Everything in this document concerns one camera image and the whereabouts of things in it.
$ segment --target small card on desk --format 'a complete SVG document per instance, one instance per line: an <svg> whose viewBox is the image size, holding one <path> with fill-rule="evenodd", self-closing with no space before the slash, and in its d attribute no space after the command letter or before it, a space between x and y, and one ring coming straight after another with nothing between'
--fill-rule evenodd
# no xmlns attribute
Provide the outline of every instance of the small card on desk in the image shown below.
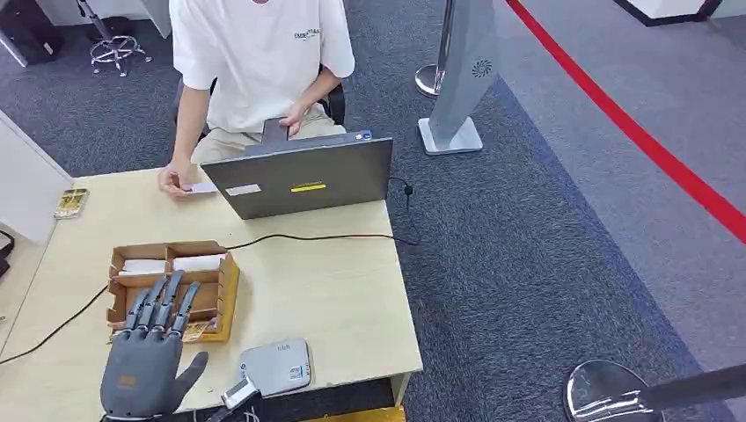
<svg viewBox="0 0 746 422"><path fill-rule="evenodd" d="M193 195L197 193L217 192L217 187L212 182L184 184L184 192Z"/></svg>
<svg viewBox="0 0 746 422"><path fill-rule="evenodd" d="M57 202L55 218L60 220L77 217L83 209L86 198L88 198L88 189L69 189L63 192L60 201Z"/></svg>

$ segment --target white t-shirt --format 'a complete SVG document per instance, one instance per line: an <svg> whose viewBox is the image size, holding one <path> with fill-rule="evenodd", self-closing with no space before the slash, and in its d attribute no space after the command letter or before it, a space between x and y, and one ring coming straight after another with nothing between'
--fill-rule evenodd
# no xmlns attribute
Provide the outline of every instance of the white t-shirt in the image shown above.
<svg viewBox="0 0 746 422"><path fill-rule="evenodd" d="M342 0L171 0L173 65L184 84L209 89L208 124L261 132L284 116L323 64L355 68Z"/></svg>

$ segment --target white device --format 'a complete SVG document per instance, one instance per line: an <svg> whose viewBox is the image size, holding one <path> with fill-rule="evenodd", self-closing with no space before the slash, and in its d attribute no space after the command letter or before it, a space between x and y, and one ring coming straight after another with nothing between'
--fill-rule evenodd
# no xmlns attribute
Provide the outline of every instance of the white device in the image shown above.
<svg viewBox="0 0 746 422"><path fill-rule="evenodd" d="M311 383L308 344L288 338L248 349L238 358L238 379L248 378L263 397L301 389Z"/></svg>

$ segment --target man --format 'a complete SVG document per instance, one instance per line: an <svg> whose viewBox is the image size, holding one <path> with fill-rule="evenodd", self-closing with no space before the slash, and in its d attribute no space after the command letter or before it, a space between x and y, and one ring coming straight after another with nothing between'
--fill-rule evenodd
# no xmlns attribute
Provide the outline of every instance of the man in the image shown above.
<svg viewBox="0 0 746 422"><path fill-rule="evenodd" d="M162 191L186 195L181 184L193 164L241 156L261 142L266 119L285 117L296 138L345 132L317 104L355 68L342 0L171 0L170 7L173 63L185 86L173 158L158 176ZM197 144L206 120L212 130Z"/></svg>

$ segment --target red tape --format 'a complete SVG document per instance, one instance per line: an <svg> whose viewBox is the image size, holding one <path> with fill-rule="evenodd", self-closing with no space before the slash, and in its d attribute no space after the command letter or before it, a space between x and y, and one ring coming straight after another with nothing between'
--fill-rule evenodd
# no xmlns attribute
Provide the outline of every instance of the red tape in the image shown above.
<svg viewBox="0 0 746 422"><path fill-rule="evenodd" d="M697 176L676 156L663 147L562 49L560 44L539 24L519 0L506 0L516 15L529 28L546 51L567 72L586 95L611 119L642 152L661 168L696 202L746 244L746 216Z"/></svg>

